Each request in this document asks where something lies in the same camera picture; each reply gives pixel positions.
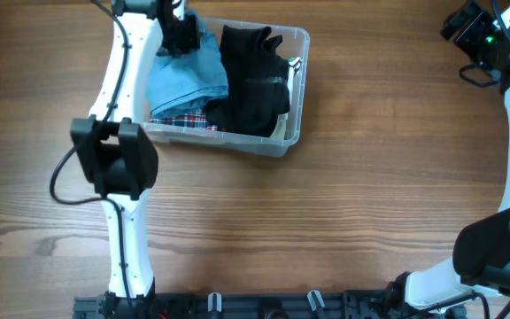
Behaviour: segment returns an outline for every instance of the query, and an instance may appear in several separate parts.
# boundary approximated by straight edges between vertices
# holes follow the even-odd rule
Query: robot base
[[[156,294],[147,311],[145,299],[133,300],[133,307],[141,312],[138,319],[381,319],[401,318],[400,311],[383,312],[385,291],[348,291],[321,295],[317,291],[306,294],[230,295],[218,293],[197,296],[189,293]],[[134,317],[126,311],[105,316],[107,295],[98,298],[76,299],[73,319],[105,319]],[[118,307],[126,307],[125,299],[117,298]],[[465,319],[466,309],[454,307],[444,315],[412,316],[410,318]]]

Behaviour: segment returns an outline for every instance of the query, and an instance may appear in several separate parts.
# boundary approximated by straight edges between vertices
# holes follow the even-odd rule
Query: wood grain surface
[[[309,32],[302,135],[281,159],[158,145],[158,291],[377,289],[450,256],[463,227],[497,211],[508,145],[503,98],[461,81],[468,58],[438,33],[461,4],[197,2]],[[0,318],[70,318],[75,296],[107,289],[100,206],[59,206],[48,183],[111,42],[90,4],[0,6]],[[92,192],[77,159],[58,183],[63,197]]]

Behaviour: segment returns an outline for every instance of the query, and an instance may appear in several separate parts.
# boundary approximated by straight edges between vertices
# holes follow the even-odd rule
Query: plastic storage bin
[[[224,147],[242,152],[252,152],[258,155],[281,157],[300,138],[300,123],[302,120],[302,105],[305,96],[306,66],[308,63],[308,49],[310,36],[299,27],[281,27],[259,23],[233,21],[225,19],[202,18],[204,23],[218,36],[220,41],[224,25],[236,28],[271,27],[270,36],[282,35],[282,44],[277,53],[282,58],[302,59],[302,67],[294,77],[292,100],[290,102],[289,119],[285,139],[282,141],[266,137],[247,136],[226,132],[208,131],[199,128],[180,128],[171,125],[150,123],[149,118],[143,121],[143,127],[152,141],[161,143],[201,144]]]

